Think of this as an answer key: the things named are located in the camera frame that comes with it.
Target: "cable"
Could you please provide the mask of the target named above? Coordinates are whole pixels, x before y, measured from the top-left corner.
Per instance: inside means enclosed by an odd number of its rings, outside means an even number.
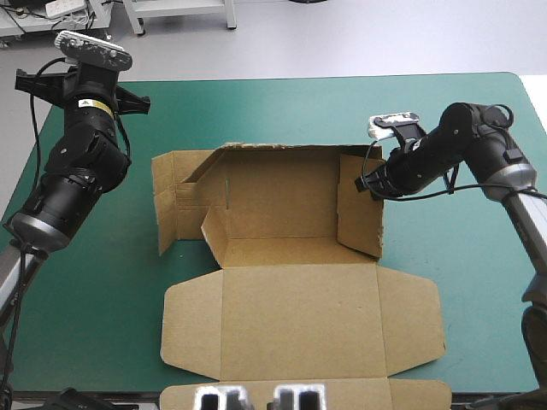
[[[89,16],[89,22],[88,22],[88,24],[85,25],[86,30],[91,30],[91,28],[93,27],[93,23],[95,22],[95,17],[96,16],[97,15],[95,14],[95,12],[92,11],[90,16]]]
[[[26,249],[29,248],[28,244],[25,244],[21,237],[11,229],[8,224],[3,224],[3,227],[8,230],[9,233],[17,240],[20,245],[20,260],[19,260],[19,277],[17,278],[17,287],[14,295],[11,298],[11,302],[15,303],[14,319],[11,324],[11,331],[9,333],[8,351],[6,353],[6,359],[3,363],[3,375],[2,382],[0,383],[0,394],[4,394],[6,387],[8,386],[9,379],[9,367],[14,354],[15,339],[17,338],[17,331],[19,329],[19,318],[21,316],[21,304],[23,300],[23,288],[25,282],[25,268],[26,268],[26,256],[29,255]]]
[[[49,62],[46,62],[36,73],[34,76],[34,80],[32,82],[32,90],[30,92],[30,106],[31,106],[31,116],[32,116],[32,129],[34,130],[34,141],[36,144],[36,169],[34,171],[34,181],[32,182],[32,190],[31,193],[36,189],[38,186],[38,179],[40,178],[40,166],[42,162],[42,150],[40,148],[40,136],[38,134],[38,124],[36,121],[36,110],[34,109],[34,94],[32,93],[34,91],[34,88],[36,87],[36,84],[38,83],[38,79],[42,75],[42,73],[47,70],[49,67],[51,67],[54,64],[57,64],[58,62],[65,62],[64,57],[59,57],[54,60],[51,60]]]
[[[6,354],[6,360],[3,363],[3,375],[2,375],[2,384],[0,384],[0,392],[3,395],[9,379],[9,365],[14,354],[15,348],[15,339],[17,338],[17,330],[19,329],[19,317],[21,316],[21,302],[23,299],[23,277],[25,276],[25,262],[26,262],[26,252],[21,250],[21,258],[19,261],[19,277],[17,278],[17,291],[15,292],[15,313],[14,320],[11,325],[11,332],[9,333],[9,345],[8,352]]]
[[[131,160],[131,144],[129,143],[129,137],[127,136],[126,129],[124,128],[123,123],[121,122],[121,117],[118,113],[115,114],[115,119],[118,130],[123,138],[123,142],[126,145],[127,158]]]
[[[389,200],[389,201],[395,201],[395,202],[409,202],[409,201],[419,201],[419,200],[422,200],[422,199],[434,198],[435,196],[450,195],[450,194],[453,194],[454,192],[457,192],[459,190],[470,190],[470,189],[474,189],[474,188],[504,188],[506,190],[509,190],[508,195],[522,193],[522,194],[526,194],[526,195],[529,195],[529,196],[535,196],[535,197],[543,198],[543,199],[547,200],[547,195],[536,192],[535,190],[529,190],[529,189],[515,190],[512,186],[505,185],[505,184],[468,184],[468,185],[452,186],[449,189],[439,190],[439,191],[433,192],[431,194],[418,195],[418,196],[408,196],[408,197],[404,197],[404,198],[399,198],[399,197],[396,197],[396,196],[386,196],[386,195],[380,194],[379,192],[377,192],[376,190],[374,190],[370,186],[367,179],[365,178],[365,175],[366,175],[365,170],[367,168],[368,157],[370,156],[370,152],[372,151],[373,146],[377,142],[378,141],[373,141],[368,146],[367,153],[365,154],[365,158],[364,158],[364,161],[362,163],[361,176],[362,176],[362,181],[365,184],[365,186],[367,187],[367,189],[370,190],[378,198]]]

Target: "green mat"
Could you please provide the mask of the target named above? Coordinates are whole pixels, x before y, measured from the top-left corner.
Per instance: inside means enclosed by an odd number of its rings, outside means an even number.
[[[133,165],[28,291],[15,348],[16,390],[159,391],[206,380],[160,357],[165,290],[218,266],[200,241],[178,242],[157,255],[150,175],[155,155],[233,141],[362,144],[373,114],[412,110],[431,130],[452,102],[505,103],[515,111],[512,133],[538,169],[538,188],[547,190],[545,132],[510,73],[124,86],[152,101],[150,115],[124,121]],[[41,133],[45,152],[61,132],[62,112],[54,108]],[[4,139],[4,147],[9,144]],[[31,156],[4,219],[22,204],[33,168]],[[467,170],[460,174],[461,184],[472,182]],[[9,235],[0,238],[6,243]],[[520,334],[520,298],[533,269],[500,205],[479,190],[387,203],[384,239],[381,263],[433,279],[443,303],[447,355],[404,377],[442,379],[454,391],[535,386]]]

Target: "corrugated cardboard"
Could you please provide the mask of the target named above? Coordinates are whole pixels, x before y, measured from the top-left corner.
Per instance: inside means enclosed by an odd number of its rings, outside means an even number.
[[[353,182],[364,149],[228,144],[154,158],[160,253],[176,239],[206,237],[223,267],[380,257],[382,202]]]
[[[436,285],[374,262],[226,268],[165,298],[163,360],[241,383],[256,404],[276,384],[313,379],[328,380],[330,408],[446,410],[445,384],[387,378],[443,354]],[[192,394],[169,388],[162,410]]]
[[[364,149],[230,144],[153,160],[160,251],[204,238],[223,268],[166,293],[166,363],[243,384],[257,408],[306,381],[326,384],[331,409],[450,407],[445,384],[388,378],[443,355],[444,332],[436,285],[376,263],[382,203],[353,182]],[[162,410],[188,408],[195,387],[166,389]]]

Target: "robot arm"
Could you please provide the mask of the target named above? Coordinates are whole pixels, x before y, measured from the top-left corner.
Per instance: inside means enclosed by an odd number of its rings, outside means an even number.
[[[1,331],[13,312],[17,314],[22,293],[48,255],[67,247],[101,195],[125,178],[131,158],[120,115],[148,114],[150,108],[148,97],[117,85],[119,73],[132,65],[120,46],[68,31],[57,36],[55,45],[71,65],[67,73],[41,74],[52,61],[36,75],[17,72],[17,90],[64,110],[64,133],[37,186],[5,224],[15,239],[0,253]],[[115,122],[126,152],[118,144]],[[0,346],[4,375],[11,370],[9,356],[9,349]],[[5,385],[3,378],[0,386]],[[0,408],[6,409],[9,401],[2,388]]]
[[[396,137],[387,162],[356,180],[359,191],[374,199],[399,199],[417,193],[444,177],[447,193],[454,190],[448,171],[465,162],[485,196],[506,209],[536,270],[522,300],[532,302],[522,320],[532,366],[540,389],[526,395],[486,403],[488,408],[547,406],[547,201],[535,189],[536,171],[509,134],[513,113],[505,106],[458,102],[442,114],[439,125],[425,133],[412,113],[373,117],[371,137]]]

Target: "gray floor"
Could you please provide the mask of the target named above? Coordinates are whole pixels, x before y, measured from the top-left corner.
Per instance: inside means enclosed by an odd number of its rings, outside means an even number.
[[[547,74],[545,0],[246,0],[236,14],[234,31],[221,15],[170,17],[146,21],[139,38],[116,4],[110,33],[135,61],[121,79]],[[33,72],[58,56],[51,39],[0,50],[0,214],[32,147],[27,95],[13,91],[15,69]],[[526,77],[540,114],[546,78]],[[47,109],[38,105],[40,122]]]

